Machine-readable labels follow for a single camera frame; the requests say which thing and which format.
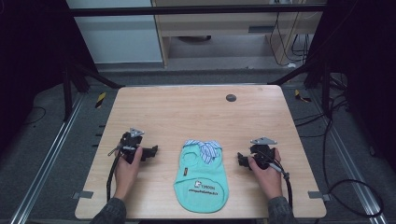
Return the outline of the white cabinet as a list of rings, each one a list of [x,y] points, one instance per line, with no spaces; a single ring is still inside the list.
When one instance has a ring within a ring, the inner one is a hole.
[[[151,7],[150,0],[66,0],[71,9]],[[75,17],[96,64],[161,63],[153,16]]]

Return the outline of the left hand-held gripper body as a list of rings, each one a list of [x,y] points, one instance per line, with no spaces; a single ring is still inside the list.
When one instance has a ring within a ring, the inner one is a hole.
[[[122,135],[120,139],[120,153],[124,155],[124,159],[128,163],[133,162],[134,154],[143,139],[143,134],[143,131],[131,128],[129,132]]]

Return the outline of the person's left hand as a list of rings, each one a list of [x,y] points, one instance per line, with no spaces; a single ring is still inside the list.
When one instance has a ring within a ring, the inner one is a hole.
[[[115,169],[116,190],[114,197],[124,201],[134,182],[137,179],[139,172],[139,165],[143,154],[143,148],[138,147],[134,154],[134,160],[129,163],[123,157],[119,158],[117,167]]]

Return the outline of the mint green pet shirt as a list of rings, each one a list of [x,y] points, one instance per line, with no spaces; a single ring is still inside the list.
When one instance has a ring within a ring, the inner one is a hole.
[[[194,213],[214,213],[227,203],[229,187],[217,141],[190,139],[184,143],[174,191],[179,204]]]

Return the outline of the black metal stand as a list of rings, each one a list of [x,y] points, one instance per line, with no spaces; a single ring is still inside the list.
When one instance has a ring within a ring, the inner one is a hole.
[[[285,76],[276,79],[275,81],[268,82],[268,85],[281,86],[300,74],[307,73],[307,77],[304,80],[304,85],[308,89],[311,89],[321,83],[321,109],[325,116],[330,118],[332,116],[330,97],[330,69],[330,64],[325,59],[307,59],[305,64],[292,70]]]
[[[73,112],[71,84],[75,85],[78,92],[87,92],[90,88],[85,76],[92,77],[112,89],[122,88],[121,84],[102,77],[98,72],[91,70],[81,63],[77,63],[72,58],[65,59],[63,70],[64,121],[67,121]]]

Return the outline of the black horizontal frame bar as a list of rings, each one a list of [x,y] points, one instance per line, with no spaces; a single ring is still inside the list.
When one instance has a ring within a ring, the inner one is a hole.
[[[143,16],[143,15],[187,15],[222,13],[267,13],[267,12],[316,12],[324,11],[327,4],[298,5],[226,5],[226,6],[180,6],[180,7],[113,7],[73,8],[66,14],[74,17],[94,16]]]

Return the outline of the dark curtain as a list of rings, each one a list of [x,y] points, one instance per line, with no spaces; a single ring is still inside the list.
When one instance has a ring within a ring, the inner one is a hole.
[[[63,58],[96,69],[66,0],[0,0],[0,158],[33,108],[35,96],[63,82]]]
[[[326,49],[330,70],[372,147],[396,173],[396,0],[327,0],[311,52]]]

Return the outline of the yellow black striped tape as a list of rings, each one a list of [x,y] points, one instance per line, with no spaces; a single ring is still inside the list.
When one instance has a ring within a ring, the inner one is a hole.
[[[101,92],[97,98],[94,108],[100,108],[105,98],[106,92]]]

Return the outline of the yellow handled tool right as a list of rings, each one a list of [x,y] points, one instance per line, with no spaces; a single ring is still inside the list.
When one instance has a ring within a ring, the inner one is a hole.
[[[294,97],[295,97],[295,99],[301,100],[301,101],[306,102],[306,103],[312,102],[311,98],[303,97],[298,90],[294,90]]]

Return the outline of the person's right hand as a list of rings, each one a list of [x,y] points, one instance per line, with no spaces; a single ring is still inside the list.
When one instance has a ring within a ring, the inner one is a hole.
[[[272,167],[262,170],[252,157],[248,158],[248,162],[268,201],[283,195],[281,173]]]

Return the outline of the light wooden desk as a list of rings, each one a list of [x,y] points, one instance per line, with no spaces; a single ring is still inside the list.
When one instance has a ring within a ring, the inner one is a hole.
[[[155,7],[321,4],[327,0],[150,0]],[[266,35],[276,62],[291,61],[290,49],[297,35],[316,32],[322,13],[267,12],[233,14],[158,15],[159,36]]]

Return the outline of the metal floor rail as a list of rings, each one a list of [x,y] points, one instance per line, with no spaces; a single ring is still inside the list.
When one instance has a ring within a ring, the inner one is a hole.
[[[60,151],[63,148],[64,142],[76,120],[78,112],[81,109],[81,104],[84,98],[85,95],[83,93],[77,94],[76,101],[72,104],[72,111],[69,118],[63,122],[59,132],[57,132],[57,135],[54,138],[45,159],[41,163],[41,166],[38,169],[31,186],[27,190],[23,200],[13,214],[9,224],[25,224],[33,207],[35,206],[35,202],[41,190],[48,179],[50,171],[52,170],[52,167],[56,162]]]
[[[323,122],[325,124],[325,132],[323,134],[322,141],[322,172],[324,176],[324,181],[327,187],[327,193],[330,194],[332,199],[331,202],[338,202],[342,205],[344,209],[348,212],[359,216],[367,218],[371,224],[389,224],[385,215],[385,204],[378,192],[370,186],[364,179],[361,171],[359,170],[356,162],[354,162],[347,151],[347,147],[341,140],[341,136],[336,128],[332,125],[332,116],[330,118],[326,117],[321,109],[321,102],[319,100],[319,94],[316,91],[310,91],[313,102],[319,113],[323,115]],[[327,174],[326,165],[326,146],[330,142],[334,152],[337,155],[338,160],[341,162],[341,166],[346,173],[346,178],[337,180],[334,183],[329,181]],[[334,191],[341,187],[342,185],[347,185],[353,188],[358,201],[361,204],[362,211],[353,209],[347,203],[343,202],[339,196],[337,196]]]

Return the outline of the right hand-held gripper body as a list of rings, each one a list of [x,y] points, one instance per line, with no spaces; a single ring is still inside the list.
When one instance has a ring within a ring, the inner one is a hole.
[[[271,164],[275,163],[275,149],[270,148],[270,145],[276,145],[277,141],[267,138],[265,136],[251,140],[250,153],[256,164],[262,169],[267,169]]]

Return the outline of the grey metal table bracket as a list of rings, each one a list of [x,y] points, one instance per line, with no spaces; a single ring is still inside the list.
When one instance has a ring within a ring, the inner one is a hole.
[[[310,199],[321,199],[323,202],[329,202],[332,199],[330,194],[323,194],[320,191],[309,190],[307,193]]]
[[[80,199],[80,198],[91,199],[92,195],[93,195],[92,191],[82,190],[82,191],[74,192],[72,194],[72,199],[74,199],[74,200],[77,200],[77,199]]]

